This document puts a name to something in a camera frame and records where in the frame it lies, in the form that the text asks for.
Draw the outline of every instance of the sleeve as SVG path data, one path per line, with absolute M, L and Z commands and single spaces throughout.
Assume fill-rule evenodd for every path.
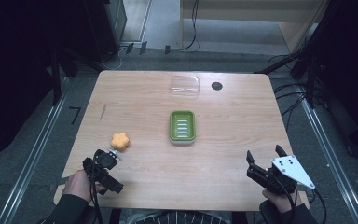
M 39 223 L 49 224 L 72 224 L 76 223 L 86 209 L 88 203 L 86 200 L 72 194 L 63 194 L 54 211 L 46 219 Z
M 285 212 L 281 214 L 281 222 L 288 223 L 290 220 L 291 211 Z M 291 223 L 301 223 L 301 224 L 317 224 L 318 222 L 310 213 L 310 210 L 305 206 L 305 204 L 301 204 L 296 207 L 295 215 L 293 216 L 293 220 Z

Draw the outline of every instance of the black round object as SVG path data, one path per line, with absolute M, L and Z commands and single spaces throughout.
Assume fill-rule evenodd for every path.
M 220 91 L 220 90 L 222 90 L 222 88 L 223 88 L 222 83 L 220 83 L 220 82 L 212 83 L 212 89 L 214 89 L 216 91 Z

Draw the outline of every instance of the orange sponge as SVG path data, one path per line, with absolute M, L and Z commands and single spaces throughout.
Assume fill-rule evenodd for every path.
M 126 133 L 115 133 L 112 135 L 112 141 L 110 142 L 112 148 L 122 151 L 129 144 L 130 144 L 130 138 L 127 137 Z

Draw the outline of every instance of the table surface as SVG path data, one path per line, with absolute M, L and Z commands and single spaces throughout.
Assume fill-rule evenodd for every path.
M 198 77 L 200 94 L 172 94 L 174 76 Z M 214 82 L 223 89 L 214 90 Z M 170 141 L 174 110 L 195 114 L 190 146 Z M 247 150 L 263 168 L 278 157 L 276 145 L 292 154 L 269 78 L 260 74 L 101 72 L 62 177 L 82 169 L 98 148 L 108 149 L 112 134 L 120 132 L 131 143 L 109 174 L 124 189 L 100 196 L 100 206 L 257 211 L 265 198 L 246 176 Z

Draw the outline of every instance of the floor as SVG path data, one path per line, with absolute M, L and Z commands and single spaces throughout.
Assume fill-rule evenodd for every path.
M 179 47 L 178 12 L 175 11 L 178 8 L 177 1 L 124 1 L 125 4 L 139 2 L 145 10 L 143 13 L 131 12 L 130 5 L 126 5 L 129 8 L 128 17 L 134 14 L 139 15 L 139 18 L 143 18 L 144 15 L 148 16 L 146 20 L 138 20 L 138 28 L 132 29 L 136 31 L 133 32 L 135 35 L 130 35 L 130 33 L 123 35 L 127 38 L 123 37 L 123 40 L 126 40 L 123 41 L 123 45 L 134 42 L 135 46 L 140 46 L 140 43 L 147 41 L 148 49 L 144 53 L 141 53 L 139 49 L 134 49 L 131 53 L 121 51 L 118 57 L 103 64 L 109 68 L 251 73 L 281 58 L 274 58 L 274 56 L 288 53 L 277 24 L 270 22 L 227 23 L 227 21 L 219 23 L 220 21 L 197 20 L 198 42 L 189 49 L 189 52 L 172 51 L 165 54 L 164 50 L 154 49 L 164 49 L 166 45 L 172 48 Z M 147 3 L 150 6 L 148 11 L 145 7 Z M 193 36 L 191 21 L 187 22 L 186 27 L 185 43 L 189 43 Z M 30 173 L 28 182 L 23 183 L 25 186 L 23 191 L 14 192 L 13 189 L 18 183 L 24 164 L 27 164 L 31 158 L 38 135 L 52 111 L 50 105 L 52 94 L 41 102 L 24 124 L 15 141 L 0 153 L 0 223 L 36 223 L 38 219 L 48 216 L 54 208 L 52 198 L 57 183 L 60 181 L 63 167 L 98 77 L 95 71 L 84 64 L 78 64 L 78 66 L 80 71 L 78 76 L 67 78 L 66 84 L 63 85 L 66 89 L 64 91 L 66 97 L 62 100 L 61 109 L 51 127 L 49 138 L 41 147 L 41 154 L 39 157 L 32 158 L 37 159 L 36 166 Z M 287 67 L 283 67 L 278 72 L 269 75 L 273 88 L 294 83 L 288 76 L 288 71 Z M 298 91 L 295 86 L 286 88 L 277 93 L 277 97 L 294 91 Z M 278 106 L 283 112 L 297 99 L 297 95 L 281 98 L 277 100 Z M 71 110 L 70 106 L 81 107 L 79 116 L 73 124 L 76 112 Z M 310 122 L 305 104 L 296 107 L 290 119 L 287 134 L 292 149 L 323 196 L 327 207 L 326 223 L 358 223 L 356 219 L 358 210 L 353 212 L 348 204 L 348 199 L 353 199 L 351 197 L 358 200 L 358 159 L 347 153 L 345 139 L 337 129 L 331 114 L 322 105 L 317 105 L 313 111 L 318 114 L 317 121 L 322 123 L 323 131 L 328 137 L 327 145 L 332 146 L 335 157 L 340 161 L 339 166 L 344 171 L 344 178 L 335 173 L 337 165 L 331 161 L 329 151 L 326 153 L 323 150 L 323 141 Z M 284 116 L 282 120 L 287 124 L 288 117 Z M 342 182 L 346 181 L 350 183 L 349 187 L 353 189 L 354 196 L 342 188 Z M 5 205 L 13 193 L 18 193 L 19 200 L 12 207 L 7 208 Z M 311 192 L 307 194 L 309 200 L 312 200 Z M 310 211 L 318 221 L 322 220 L 323 210 L 319 200 L 311 204 Z M 109 210 L 104 209 L 103 214 L 106 220 Z M 253 213 L 248 213 L 250 223 L 254 223 L 253 215 Z M 260 215 L 255 213 L 255 221 L 258 219 Z

